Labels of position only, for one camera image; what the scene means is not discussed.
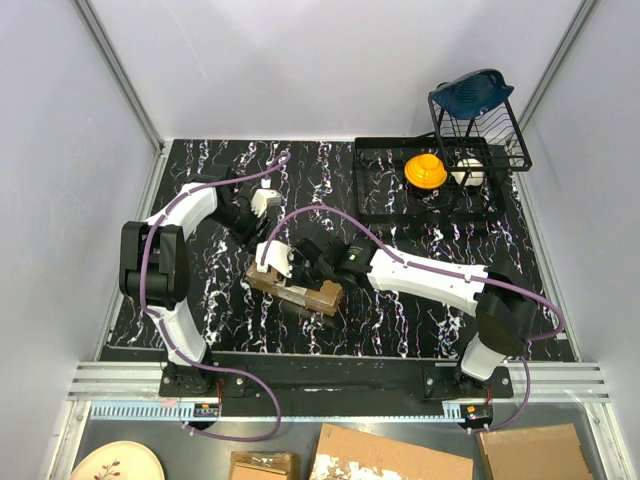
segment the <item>white plate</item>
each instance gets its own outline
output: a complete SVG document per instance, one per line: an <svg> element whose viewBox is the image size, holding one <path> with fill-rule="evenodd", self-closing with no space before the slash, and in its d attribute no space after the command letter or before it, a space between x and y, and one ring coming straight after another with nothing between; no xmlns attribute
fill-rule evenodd
<svg viewBox="0 0 640 480"><path fill-rule="evenodd" d="M135 442L113 442L91 452L69 480L164 480L158 457Z"/></svg>

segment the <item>white wall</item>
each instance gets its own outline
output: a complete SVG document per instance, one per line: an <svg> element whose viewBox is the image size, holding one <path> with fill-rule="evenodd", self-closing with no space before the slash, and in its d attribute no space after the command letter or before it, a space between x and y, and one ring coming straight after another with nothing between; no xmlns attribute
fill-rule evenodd
<svg viewBox="0 0 640 480"><path fill-rule="evenodd" d="M582 354L640 473L640 3L601 2L525 132L534 207Z"/></svg>
<svg viewBox="0 0 640 480"><path fill-rule="evenodd" d="M68 0L0 6L0 470L36 478L153 154Z"/></svg>
<svg viewBox="0 0 640 480"><path fill-rule="evenodd" d="M93 0L165 138L425 133L427 94L494 67L519 111L579 0Z"/></svg>

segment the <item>black marble table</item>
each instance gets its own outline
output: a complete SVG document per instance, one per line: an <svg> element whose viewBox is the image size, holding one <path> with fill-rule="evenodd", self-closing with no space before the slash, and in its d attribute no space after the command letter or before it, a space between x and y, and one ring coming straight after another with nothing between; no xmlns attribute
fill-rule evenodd
<svg viewBox="0 0 640 480"><path fill-rule="evenodd" d="M291 161L283 173L271 177L271 187L283 197L278 218L312 204L354 214L352 146L349 142L176 140L153 212L176 195L191 173L207 174L214 164L233 165L239 176L257 173L279 152L288 150ZM381 152L382 159L387 157L388 152ZM259 182L244 184L239 195L250 198L258 186ZM401 235L407 225L395 225L387 228L388 243L408 253L458 263L487 264L498 254L508 255L534 289L544 293L518 192L512 184L508 190L507 212L500 221L425 225L422 236L413 238ZM381 195L380 201L389 201L389 192ZM355 233L341 218L314 212L291 221L280 238L294 242L309 222L320 222L347 241ZM188 243L189 305L215 351L455 359L476 331L475 319L455 308L394 292L350 291L333 318L310 312L252 290L244 272L253 257L239 251L215 222L203 222ZM541 308L532 331L552 328L550 313ZM125 298L101 358L148 360L141 351L149 349L157 355L162 347L153 323ZM530 353L533 360L574 359L567 340L536 342Z"/></svg>

